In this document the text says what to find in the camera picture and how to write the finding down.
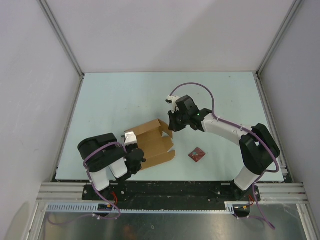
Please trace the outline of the brown cardboard paper box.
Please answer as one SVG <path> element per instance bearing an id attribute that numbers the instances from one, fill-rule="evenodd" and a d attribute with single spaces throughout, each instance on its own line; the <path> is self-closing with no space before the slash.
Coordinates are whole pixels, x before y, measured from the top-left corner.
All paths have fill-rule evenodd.
<path id="1" fill-rule="evenodd" d="M 125 131 L 126 134 L 130 132 L 135 134 L 137 146 L 144 152 L 146 161 L 141 164 L 143 170 L 174 159 L 173 132 L 164 121 L 155 119 Z"/>

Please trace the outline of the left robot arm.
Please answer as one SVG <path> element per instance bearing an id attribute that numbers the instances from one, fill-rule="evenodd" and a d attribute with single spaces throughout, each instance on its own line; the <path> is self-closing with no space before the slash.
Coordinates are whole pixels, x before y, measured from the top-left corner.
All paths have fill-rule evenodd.
<path id="1" fill-rule="evenodd" d="M 121 183 L 137 174 L 146 162 L 133 131 L 126 132 L 123 140 L 124 143 L 120 143 L 113 133 L 107 133 L 86 138 L 77 146 L 93 185 L 93 194 L 100 200 L 107 199 L 111 193 L 107 170 Z"/>

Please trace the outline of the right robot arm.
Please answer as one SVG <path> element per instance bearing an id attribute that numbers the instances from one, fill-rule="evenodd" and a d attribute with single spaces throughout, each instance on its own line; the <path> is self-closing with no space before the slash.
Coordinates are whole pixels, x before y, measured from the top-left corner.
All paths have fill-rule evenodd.
<path id="1" fill-rule="evenodd" d="M 171 105 L 171 110 L 168 111 L 171 131 L 179 132 L 190 126 L 195 131 L 220 136 L 239 146 L 244 166 L 230 183 L 230 198 L 242 201 L 247 197 L 249 189 L 265 173 L 270 172 L 271 164 L 275 164 L 273 172 L 279 172 L 277 158 L 281 152 L 265 125 L 258 123 L 246 128 L 228 122 L 215 116 L 210 109 L 199 109 L 188 95 L 168 96 L 165 101 Z"/>

